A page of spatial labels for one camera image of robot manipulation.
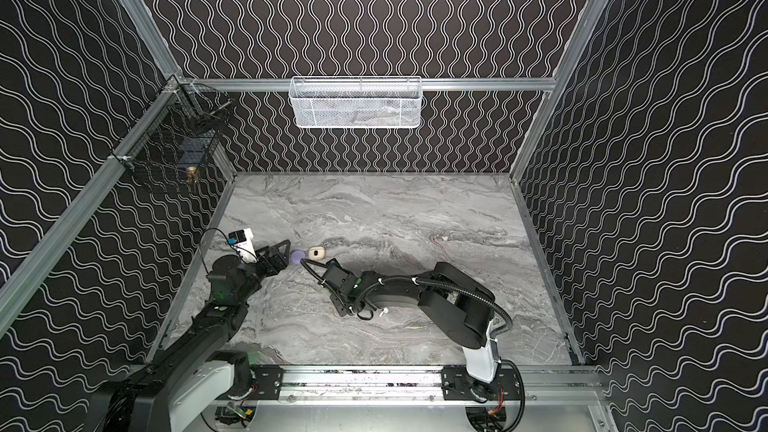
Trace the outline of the purple round charging case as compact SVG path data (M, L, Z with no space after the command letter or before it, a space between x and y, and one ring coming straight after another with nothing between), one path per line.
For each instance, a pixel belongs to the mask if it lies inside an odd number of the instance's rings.
M290 262L299 265L306 258L306 252L302 250L293 250L290 254Z

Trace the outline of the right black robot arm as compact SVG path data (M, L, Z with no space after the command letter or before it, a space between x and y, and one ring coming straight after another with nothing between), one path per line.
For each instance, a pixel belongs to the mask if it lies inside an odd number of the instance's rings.
M502 358L498 338L507 333L513 319L485 286L448 262L438 262L416 275L384 275L375 271L356 274L336 259L325 263L305 260L303 266L329 292L342 316L370 321L391 308L416 308L464 353L465 366L456 379L446 379L446 395L487 403L500 401L504 389L498 383Z

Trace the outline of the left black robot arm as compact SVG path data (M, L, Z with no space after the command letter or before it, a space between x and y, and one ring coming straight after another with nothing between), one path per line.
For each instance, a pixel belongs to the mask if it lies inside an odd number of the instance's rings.
M207 275L210 295L190 327L129 377L101 384L89 400L85 431L161 431L171 428L172 396L239 331L248 300L267 277L289 265L291 242L252 254L218 258Z

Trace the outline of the beige earbud charging case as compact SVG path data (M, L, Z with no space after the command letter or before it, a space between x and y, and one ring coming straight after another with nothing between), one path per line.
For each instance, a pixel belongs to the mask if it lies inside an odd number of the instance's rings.
M323 246L314 246L308 249L307 257L311 260L321 261L326 257L326 249Z

